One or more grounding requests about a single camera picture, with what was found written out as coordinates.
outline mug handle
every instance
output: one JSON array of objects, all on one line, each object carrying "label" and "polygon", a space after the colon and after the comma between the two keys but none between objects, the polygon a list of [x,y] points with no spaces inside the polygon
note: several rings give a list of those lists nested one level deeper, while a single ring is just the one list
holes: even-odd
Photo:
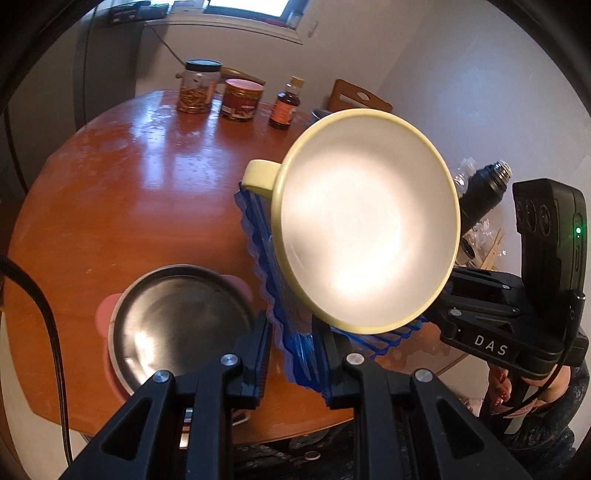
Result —
[{"label": "mug handle", "polygon": [[281,164],[269,160],[251,160],[246,166],[242,186],[268,199],[273,197],[273,185]]}]

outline metal screw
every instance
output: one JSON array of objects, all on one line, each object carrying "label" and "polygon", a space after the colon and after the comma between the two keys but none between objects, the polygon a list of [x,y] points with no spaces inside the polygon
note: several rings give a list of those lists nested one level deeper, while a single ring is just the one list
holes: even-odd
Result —
[{"label": "metal screw", "polygon": [[433,380],[433,374],[425,368],[421,368],[421,369],[417,370],[414,373],[414,376],[417,380],[419,380],[419,382],[423,382],[423,383],[428,383],[431,380]]},{"label": "metal screw", "polygon": [[226,365],[226,367],[231,367],[232,365],[236,365],[238,363],[238,357],[233,353],[226,353],[220,358],[220,362],[222,365]]},{"label": "metal screw", "polygon": [[316,452],[316,450],[311,450],[304,454],[304,458],[310,462],[312,460],[318,460],[320,458],[320,454]]},{"label": "metal screw", "polygon": [[361,365],[363,362],[365,362],[365,358],[363,358],[361,353],[350,353],[347,355],[347,363],[351,365]]},{"label": "metal screw", "polygon": [[166,383],[170,379],[170,372],[168,370],[158,370],[152,378],[156,383]]}]

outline window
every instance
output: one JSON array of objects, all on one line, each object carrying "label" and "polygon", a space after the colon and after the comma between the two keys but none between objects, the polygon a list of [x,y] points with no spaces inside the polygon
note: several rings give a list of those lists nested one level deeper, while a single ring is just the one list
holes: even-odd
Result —
[{"label": "window", "polygon": [[232,8],[280,17],[288,3],[289,0],[210,0],[207,8]]},{"label": "window", "polygon": [[301,16],[309,0],[210,0],[204,13],[272,20],[286,24],[290,15]]}]

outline wooden chair back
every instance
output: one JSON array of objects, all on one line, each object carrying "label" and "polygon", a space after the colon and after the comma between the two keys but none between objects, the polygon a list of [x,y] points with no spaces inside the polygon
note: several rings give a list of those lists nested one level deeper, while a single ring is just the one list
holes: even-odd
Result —
[{"label": "wooden chair back", "polygon": [[[355,103],[344,101],[341,96],[350,99]],[[353,85],[342,79],[338,79],[335,82],[332,94],[330,95],[328,110],[331,112],[339,112],[341,110],[346,110],[347,108],[359,108],[360,105],[358,104],[383,112],[392,112],[392,105],[382,100],[380,97],[364,88]]]}]

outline blue plastic dish rack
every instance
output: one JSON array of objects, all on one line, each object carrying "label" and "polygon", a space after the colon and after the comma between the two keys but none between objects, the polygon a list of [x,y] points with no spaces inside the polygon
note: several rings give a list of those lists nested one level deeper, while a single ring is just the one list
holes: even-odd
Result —
[{"label": "blue plastic dish rack", "polygon": [[[255,273],[261,279],[261,296],[267,302],[267,317],[274,325],[274,340],[283,352],[288,380],[320,391],[311,333],[311,311],[296,297],[281,273],[275,257],[269,221],[271,202],[243,189],[234,195],[242,212],[241,225],[248,235],[248,252],[255,259]],[[420,330],[425,318],[419,317],[392,332],[380,335],[346,335],[354,347],[372,358],[385,355],[392,347]]]}]

